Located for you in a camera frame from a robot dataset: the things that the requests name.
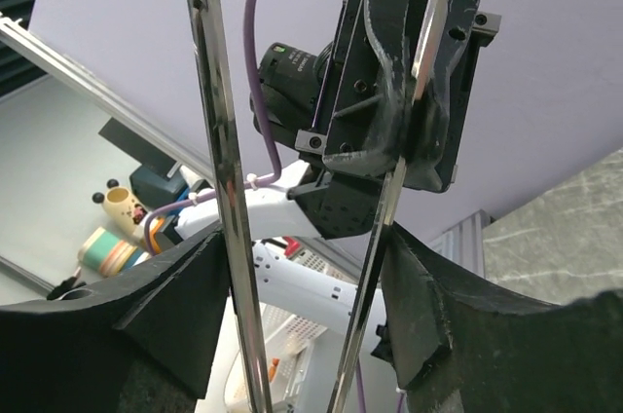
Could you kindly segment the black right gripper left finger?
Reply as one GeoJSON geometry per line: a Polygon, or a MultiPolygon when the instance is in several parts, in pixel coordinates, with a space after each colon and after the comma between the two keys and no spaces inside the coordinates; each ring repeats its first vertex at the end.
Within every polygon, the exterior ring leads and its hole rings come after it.
{"type": "Polygon", "coordinates": [[[5,412],[192,412],[229,293],[221,228],[54,301],[1,310],[5,412]]]}

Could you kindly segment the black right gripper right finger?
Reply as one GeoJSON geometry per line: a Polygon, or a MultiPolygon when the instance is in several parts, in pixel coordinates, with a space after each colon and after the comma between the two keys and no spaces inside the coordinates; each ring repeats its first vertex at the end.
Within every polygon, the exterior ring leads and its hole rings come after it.
{"type": "Polygon", "coordinates": [[[434,252],[400,225],[381,271],[374,356],[412,412],[618,412],[622,293],[566,305],[516,293],[434,252]]]}

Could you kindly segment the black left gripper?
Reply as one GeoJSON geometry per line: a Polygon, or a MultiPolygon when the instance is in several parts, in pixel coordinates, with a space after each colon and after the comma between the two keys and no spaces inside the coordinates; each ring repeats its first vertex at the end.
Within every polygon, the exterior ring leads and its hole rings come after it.
{"type": "Polygon", "coordinates": [[[499,19],[481,0],[344,0],[319,98],[297,141],[306,161],[379,180],[398,164],[407,188],[454,179],[476,62],[499,19]]]}

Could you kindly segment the steel serving tongs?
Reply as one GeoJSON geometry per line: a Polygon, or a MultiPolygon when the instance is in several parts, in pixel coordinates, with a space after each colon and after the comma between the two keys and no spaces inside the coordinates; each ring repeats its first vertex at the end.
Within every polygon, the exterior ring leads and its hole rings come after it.
{"type": "MultiPolygon", "coordinates": [[[[447,19],[448,4],[449,0],[426,1],[415,54],[410,56],[407,65],[409,80],[414,85],[410,95],[414,109],[423,97],[432,75],[447,19]]],[[[221,0],[188,0],[188,7],[202,109],[214,168],[214,194],[225,231],[237,304],[238,338],[244,358],[245,379],[252,407],[258,412],[269,412],[272,409],[272,398],[251,257],[245,198],[247,186],[241,173],[221,0]]],[[[348,322],[337,380],[328,404],[331,412],[341,412],[346,405],[406,172],[407,160],[401,156],[396,166],[384,173],[381,198],[348,322]]]]}

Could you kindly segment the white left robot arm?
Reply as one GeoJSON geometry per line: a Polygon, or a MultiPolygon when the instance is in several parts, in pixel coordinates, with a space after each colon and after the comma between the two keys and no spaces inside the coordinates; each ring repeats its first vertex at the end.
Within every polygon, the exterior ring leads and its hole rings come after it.
{"type": "Polygon", "coordinates": [[[408,107],[426,1],[344,0],[321,54],[283,44],[265,52],[258,75],[269,127],[299,158],[274,184],[248,190],[254,240],[368,233],[399,140],[408,142],[407,188],[449,188],[478,55],[498,19],[480,12],[480,0],[449,0],[430,79],[408,107]]]}

